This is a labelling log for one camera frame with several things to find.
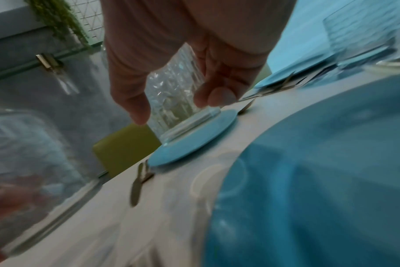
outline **small blue plate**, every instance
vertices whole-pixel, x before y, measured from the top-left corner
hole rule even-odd
[[[288,78],[292,73],[299,74],[314,66],[317,66],[320,63],[329,60],[332,55],[332,53],[318,54],[310,56],[299,62],[295,62],[294,64],[289,65],[288,67],[281,69],[280,71],[277,71],[269,77],[265,78],[264,80],[256,84],[254,88],[258,89],[283,81]]]
[[[217,195],[203,267],[400,267],[400,75],[258,137]]]
[[[149,158],[149,166],[165,165],[198,150],[223,133],[234,122],[236,115],[235,110],[222,111],[189,134],[160,146]]]

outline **plate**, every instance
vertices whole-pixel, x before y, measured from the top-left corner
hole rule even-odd
[[[202,266],[400,266],[400,76],[249,145],[217,196]]]
[[[266,79],[256,84],[254,88],[255,89],[262,88],[264,86],[269,86],[277,82],[283,81],[286,78],[288,78],[291,75],[291,73],[295,72],[295,74],[299,74],[300,72],[306,71],[320,63],[323,63],[324,61],[328,60],[331,56],[332,56],[331,53],[312,55],[304,60],[301,60],[300,62],[294,63],[284,69],[281,69],[278,72],[275,72],[274,74],[270,75]]]
[[[200,149],[223,133],[235,121],[236,115],[235,110],[222,111],[218,116],[200,125],[187,135],[170,142],[166,146],[160,146],[149,158],[149,166],[165,165]]]

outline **large blue plate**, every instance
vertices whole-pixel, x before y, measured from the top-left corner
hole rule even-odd
[[[288,78],[292,73],[299,74],[325,61],[328,61],[332,55],[332,53],[317,54],[299,62],[295,62],[294,64],[289,65],[288,67],[281,69],[280,71],[275,72],[274,74],[260,81],[254,86],[254,88],[262,88],[264,86],[269,86],[277,82],[283,81]]]
[[[222,111],[218,116],[198,126],[185,136],[166,146],[160,146],[149,158],[150,167],[177,161],[200,149],[223,133],[235,121],[236,115],[235,110]]]
[[[202,265],[400,266],[400,76],[258,137],[223,182]]]

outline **tabletop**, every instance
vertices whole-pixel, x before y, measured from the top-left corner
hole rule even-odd
[[[174,237],[167,242],[166,249],[178,252],[179,262],[174,266],[186,266],[194,257],[187,244],[195,224],[193,215],[187,215],[186,211],[198,201],[196,194],[201,180],[216,177],[217,173],[223,178],[255,138],[284,118],[382,78],[361,72],[324,86],[291,89],[257,98],[248,112],[239,116],[216,140],[185,159],[156,170],[155,177],[143,186],[140,203],[135,208],[129,206],[129,192],[138,164],[104,184],[80,211],[39,244],[7,259],[0,267],[95,266],[88,259],[101,257],[102,253],[108,255],[109,262],[101,266],[124,267],[158,233]],[[247,103],[239,102],[224,109],[241,110]],[[98,249],[98,240],[102,241],[102,249]],[[94,247],[96,255],[91,254]]]

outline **hand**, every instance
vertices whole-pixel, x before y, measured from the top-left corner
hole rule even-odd
[[[42,204],[46,197],[25,187],[0,185],[0,218],[6,217],[30,204]],[[0,252],[0,263],[6,259]]]
[[[278,42],[296,0],[101,0],[113,99],[137,124],[149,119],[147,75],[187,42],[206,82],[199,107],[234,103]]]

